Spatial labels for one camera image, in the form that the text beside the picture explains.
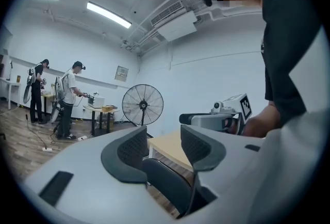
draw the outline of black pants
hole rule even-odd
[[[31,88],[31,105],[30,105],[30,118],[34,121],[36,118],[36,106],[39,121],[42,121],[42,111],[41,111],[41,90],[40,83],[32,84]]]
[[[63,107],[63,116],[58,125],[58,138],[67,137],[70,135],[70,120],[73,108],[72,104],[66,104],[63,101],[60,101],[60,105]]]

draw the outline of white t-shirt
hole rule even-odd
[[[76,87],[76,78],[72,70],[69,70],[64,74],[63,78],[63,90],[65,93],[63,101],[67,104],[74,104],[75,94],[73,88]]]

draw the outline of black shirt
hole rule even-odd
[[[40,75],[42,75],[42,71],[43,71],[43,65],[42,64],[38,64],[36,67],[35,67],[35,73],[36,73],[36,77],[38,76],[38,73]],[[36,80],[35,82],[35,87],[40,87],[40,82],[38,80]]]
[[[321,22],[310,0],[262,0],[262,17],[265,99],[274,101],[283,125],[306,111],[289,73],[308,50]]]

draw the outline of desk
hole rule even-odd
[[[2,84],[8,84],[9,85],[9,91],[8,91],[8,97],[7,97],[7,101],[8,101],[8,109],[10,109],[10,101],[11,101],[11,87],[12,86],[18,86],[19,87],[19,98],[17,100],[17,106],[20,106],[20,97],[21,97],[21,84],[17,83],[17,82],[13,82],[13,81],[8,81],[3,77],[0,77],[0,84],[1,84],[1,90],[2,90]]]
[[[154,150],[156,150],[176,164],[193,172],[192,166],[181,148],[180,130],[156,138],[151,138],[148,142],[150,144],[149,158],[155,157]]]
[[[43,110],[44,110],[44,114],[45,114],[45,118],[47,116],[47,98],[54,98],[55,95],[54,94],[41,94],[41,96],[43,97]]]
[[[96,136],[101,136],[107,133],[110,133],[110,113],[115,113],[120,111],[120,109],[113,109],[112,111],[109,112],[103,112],[101,108],[94,108],[91,106],[84,106],[85,109],[92,111],[92,135],[94,137]],[[95,112],[100,112],[100,128],[97,129],[95,131]],[[108,113],[108,117],[107,117],[107,129],[103,129],[102,128],[102,117],[103,117],[103,113]]]

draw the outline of air conditioner vent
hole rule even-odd
[[[181,1],[175,2],[173,5],[164,9],[161,13],[159,13],[153,19],[151,19],[152,26],[155,26],[157,23],[159,23],[163,19],[167,18],[168,16],[170,16],[171,14],[177,12],[178,10],[180,10],[182,8],[184,8],[184,6]]]

